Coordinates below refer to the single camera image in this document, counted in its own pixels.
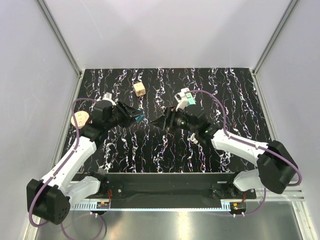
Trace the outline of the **light teal charger cube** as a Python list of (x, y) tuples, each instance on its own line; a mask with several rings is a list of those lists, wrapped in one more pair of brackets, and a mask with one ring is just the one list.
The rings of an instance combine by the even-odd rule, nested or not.
[(195, 105), (196, 102), (193, 97), (188, 98), (188, 105)]

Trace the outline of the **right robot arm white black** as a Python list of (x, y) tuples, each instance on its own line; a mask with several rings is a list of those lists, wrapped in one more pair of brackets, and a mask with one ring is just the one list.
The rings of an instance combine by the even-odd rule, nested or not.
[(184, 109), (167, 107), (151, 123), (161, 130), (188, 131), (194, 141), (254, 164), (256, 169), (236, 173), (227, 185), (228, 195), (235, 199), (245, 191), (255, 188), (266, 188), (273, 193), (282, 194), (299, 169), (281, 142), (258, 142), (230, 133), (211, 123), (205, 112), (195, 105)]

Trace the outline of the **green usb charger plug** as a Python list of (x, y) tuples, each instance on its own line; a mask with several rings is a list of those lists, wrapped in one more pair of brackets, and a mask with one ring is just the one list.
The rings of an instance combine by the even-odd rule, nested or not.
[(188, 99), (192, 99), (193, 98), (193, 95), (190, 92), (187, 92), (185, 95), (187, 96)]

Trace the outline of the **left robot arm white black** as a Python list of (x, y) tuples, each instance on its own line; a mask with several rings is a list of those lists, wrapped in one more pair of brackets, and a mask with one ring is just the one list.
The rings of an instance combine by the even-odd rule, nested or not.
[(31, 179), (26, 186), (29, 222), (37, 216), (55, 225), (61, 224), (71, 207), (86, 197), (103, 198), (108, 193), (107, 178), (93, 173), (78, 183), (74, 176), (108, 138), (117, 126), (128, 128), (145, 117), (143, 110), (109, 98), (95, 101), (93, 110), (82, 128), (76, 129), (76, 139), (60, 161), (40, 180)]

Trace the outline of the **dark teal charger plug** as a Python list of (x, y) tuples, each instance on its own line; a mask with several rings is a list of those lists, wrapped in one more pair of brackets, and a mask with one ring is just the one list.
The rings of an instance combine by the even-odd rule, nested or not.
[(135, 117), (135, 121), (140, 123), (145, 118), (145, 113), (142, 109), (138, 109), (138, 115)]

